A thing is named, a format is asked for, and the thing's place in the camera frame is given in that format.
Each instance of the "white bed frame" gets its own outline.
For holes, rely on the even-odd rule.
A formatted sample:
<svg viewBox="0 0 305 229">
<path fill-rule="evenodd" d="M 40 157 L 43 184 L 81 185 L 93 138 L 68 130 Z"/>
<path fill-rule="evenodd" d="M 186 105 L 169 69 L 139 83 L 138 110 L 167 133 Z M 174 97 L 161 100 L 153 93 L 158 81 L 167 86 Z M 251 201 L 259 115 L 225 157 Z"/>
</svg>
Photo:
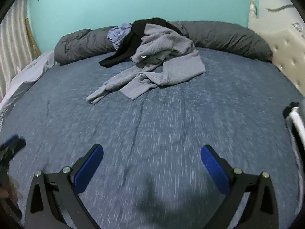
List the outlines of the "white bed frame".
<svg viewBox="0 0 305 229">
<path fill-rule="evenodd" d="M 270 46 L 273 52 L 272 63 L 294 84 L 305 96 L 305 32 L 296 21 L 282 13 L 281 28 L 270 31 L 273 27 L 270 18 L 258 19 L 256 16 L 255 0 L 250 0 L 248 27 L 259 34 Z"/>
</svg>

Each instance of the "black metal bracket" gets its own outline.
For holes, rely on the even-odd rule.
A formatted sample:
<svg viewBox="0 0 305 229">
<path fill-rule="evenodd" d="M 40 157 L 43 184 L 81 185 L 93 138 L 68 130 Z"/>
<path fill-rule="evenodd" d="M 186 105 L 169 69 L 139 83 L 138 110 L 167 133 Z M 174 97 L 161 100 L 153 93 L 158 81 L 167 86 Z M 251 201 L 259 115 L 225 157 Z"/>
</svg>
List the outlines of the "black metal bracket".
<svg viewBox="0 0 305 229">
<path fill-rule="evenodd" d="M 36 171 L 26 204 L 26 229 L 68 229 L 54 192 L 60 192 L 67 211 L 76 228 L 99 229 L 84 207 L 78 193 L 83 192 L 103 159 L 103 148 L 95 144 L 85 157 L 72 167 L 64 167 L 59 173 L 44 174 Z"/>
<path fill-rule="evenodd" d="M 229 178 L 230 193 L 204 229 L 228 228 L 245 192 L 250 192 L 247 205 L 235 229 L 278 229 L 279 218 L 274 188 L 267 172 L 259 176 L 232 168 L 210 145 L 204 146 L 220 164 Z"/>
<path fill-rule="evenodd" d="M 229 181 L 229 194 L 204 229 L 225 229 L 229 226 L 243 194 L 250 197 L 236 229 L 277 229 L 278 210 L 274 189 L 267 172 L 259 176 L 244 174 L 220 158 L 210 145 L 211 153 Z M 67 211 L 77 229 L 100 229 L 78 197 L 83 192 L 103 158 L 103 148 L 95 144 L 73 165 L 55 174 L 37 171 L 26 205 L 25 229 L 69 229 L 58 207 L 54 192 L 60 192 Z"/>
</svg>

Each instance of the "gray body pillow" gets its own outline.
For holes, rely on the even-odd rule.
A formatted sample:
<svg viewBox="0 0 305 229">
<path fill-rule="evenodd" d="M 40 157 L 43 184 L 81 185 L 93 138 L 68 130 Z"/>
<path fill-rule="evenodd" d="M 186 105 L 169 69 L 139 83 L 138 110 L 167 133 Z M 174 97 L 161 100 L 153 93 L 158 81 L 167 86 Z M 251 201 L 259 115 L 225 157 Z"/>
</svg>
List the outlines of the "gray body pillow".
<svg viewBox="0 0 305 229">
<path fill-rule="evenodd" d="M 267 42 L 249 28 L 217 21 L 174 21 L 184 36 L 196 47 L 225 51 L 251 59 L 272 61 Z"/>
<path fill-rule="evenodd" d="M 114 26 L 95 30 L 83 29 L 61 37 L 54 49 L 54 60 L 60 65 L 65 65 L 96 55 L 114 52 L 115 48 L 107 38 L 107 33 L 112 27 Z"/>
</svg>

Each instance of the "pile of clothes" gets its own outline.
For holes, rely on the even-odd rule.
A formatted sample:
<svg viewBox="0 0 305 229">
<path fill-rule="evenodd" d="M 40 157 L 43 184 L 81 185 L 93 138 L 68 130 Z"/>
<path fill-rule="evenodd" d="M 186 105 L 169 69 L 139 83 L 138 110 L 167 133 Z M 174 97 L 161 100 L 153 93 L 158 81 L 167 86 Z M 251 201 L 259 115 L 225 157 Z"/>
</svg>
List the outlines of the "pile of clothes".
<svg viewBox="0 0 305 229">
<path fill-rule="evenodd" d="M 109 68 L 124 61 L 135 63 L 87 97 L 89 103 L 95 104 L 114 89 L 121 88 L 124 95 L 136 99 L 149 89 L 175 85 L 204 73 L 205 67 L 195 47 L 226 51 L 261 61 L 272 60 L 268 44 L 248 28 L 225 22 L 167 22 L 161 18 L 68 34 L 57 43 L 54 60 L 66 65 L 116 51 L 100 61 L 100 65 Z M 153 72 L 160 65 L 163 72 Z"/>
<path fill-rule="evenodd" d="M 149 89 L 175 85 L 205 72 L 205 67 L 194 43 L 163 19 L 153 18 L 123 24 L 109 30 L 107 35 L 117 52 L 102 61 L 101 66 L 111 67 L 123 61 L 135 65 L 106 81 L 101 88 L 87 97 L 95 104 L 109 91 L 120 91 L 136 99 Z M 153 72 L 163 64 L 163 72 Z"/>
</svg>

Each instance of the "white sheet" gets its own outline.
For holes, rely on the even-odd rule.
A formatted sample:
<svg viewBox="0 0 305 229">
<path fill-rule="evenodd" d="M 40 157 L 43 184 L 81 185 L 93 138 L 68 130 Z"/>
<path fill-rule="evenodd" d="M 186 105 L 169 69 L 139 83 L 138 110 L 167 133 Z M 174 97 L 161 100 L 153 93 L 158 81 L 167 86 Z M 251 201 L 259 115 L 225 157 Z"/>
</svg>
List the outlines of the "white sheet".
<svg viewBox="0 0 305 229">
<path fill-rule="evenodd" d="M 0 130 L 5 118 L 21 97 L 54 66 L 54 51 L 45 52 L 28 64 L 11 81 L 10 86 L 0 103 Z"/>
<path fill-rule="evenodd" d="M 292 127 L 295 126 L 298 135 L 301 139 L 302 144 L 305 146 L 305 126 L 302 118 L 299 114 L 299 108 L 294 107 L 292 108 L 291 112 L 289 113 L 288 117 L 286 118 L 286 125 L 290 134 L 291 144 L 292 144 L 292 150 L 295 154 L 295 160 L 298 166 L 298 176 L 299 176 L 299 204 L 297 206 L 297 209 L 295 211 L 295 214 L 297 215 L 303 205 L 304 200 L 304 170 L 303 170 L 303 162 L 300 157 L 300 153 L 298 150 L 298 146 L 296 144 L 296 140 L 294 138 L 294 135 L 292 133 Z"/>
</svg>

